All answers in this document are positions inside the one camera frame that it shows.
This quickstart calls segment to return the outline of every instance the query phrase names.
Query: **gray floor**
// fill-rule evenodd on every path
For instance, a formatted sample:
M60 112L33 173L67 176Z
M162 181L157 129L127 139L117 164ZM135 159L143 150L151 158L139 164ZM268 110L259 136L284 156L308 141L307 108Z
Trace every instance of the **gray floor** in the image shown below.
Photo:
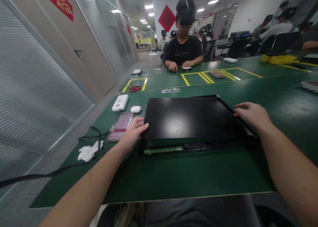
M139 53L140 60L135 64L106 95L94 106L91 113L74 129L74 131L64 140L64 142L57 147L51 155L47 156L40 165L32 171L32 173L49 173L56 170L64 162L66 157L70 154L72 149L77 145L78 138L83 136L89 126L98 118L101 112L112 100L119 88L131 75L134 69L149 69L150 61L147 52ZM158 56L153 58L153 63L156 68L160 67L160 59ZM17 184L7 198L0 203L0 226L38 226L44 217L48 214L50 209L32 209L28 206L35 199L37 194L49 181L49 178L38 179L33 181L26 181ZM269 194L255 194L253 199L256 204L269 206L292 221L296 226L295 217L288 209L285 201L278 193Z

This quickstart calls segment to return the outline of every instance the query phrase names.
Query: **yellow bin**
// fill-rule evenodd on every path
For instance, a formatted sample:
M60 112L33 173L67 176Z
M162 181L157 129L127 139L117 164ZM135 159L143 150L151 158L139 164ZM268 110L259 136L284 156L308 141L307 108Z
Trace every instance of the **yellow bin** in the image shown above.
M295 56L272 56L269 59L269 63L271 64L291 64L297 57Z

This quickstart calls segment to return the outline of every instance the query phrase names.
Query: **red diamond sign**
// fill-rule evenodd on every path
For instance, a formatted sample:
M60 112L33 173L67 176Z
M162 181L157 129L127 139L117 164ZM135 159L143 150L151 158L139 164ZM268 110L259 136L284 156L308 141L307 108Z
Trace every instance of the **red diamond sign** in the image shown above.
M169 32L172 25L175 23L175 21L176 21L176 16L170 10L168 5L166 5L164 10L161 13L161 16L159 17L158 22L167 32Z

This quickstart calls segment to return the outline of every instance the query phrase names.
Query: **scissors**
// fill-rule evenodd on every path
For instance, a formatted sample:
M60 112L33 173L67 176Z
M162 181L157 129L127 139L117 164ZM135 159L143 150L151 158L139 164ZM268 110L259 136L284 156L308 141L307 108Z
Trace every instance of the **scissors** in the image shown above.
M128 85L127 87L129 87L129 91L132 92L132 93L137 92L138 90L141 89L141 87L139 85L134 85L134 86L129 86Z

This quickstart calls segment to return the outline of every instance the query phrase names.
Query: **smartphone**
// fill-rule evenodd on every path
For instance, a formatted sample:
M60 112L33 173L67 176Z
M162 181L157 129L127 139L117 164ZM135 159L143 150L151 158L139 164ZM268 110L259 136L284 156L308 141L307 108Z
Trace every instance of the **smartphone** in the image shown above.
M123 113L110 129L111 134L107 138L108 141L119 141L124 135L128 125L134 117L133 113Z

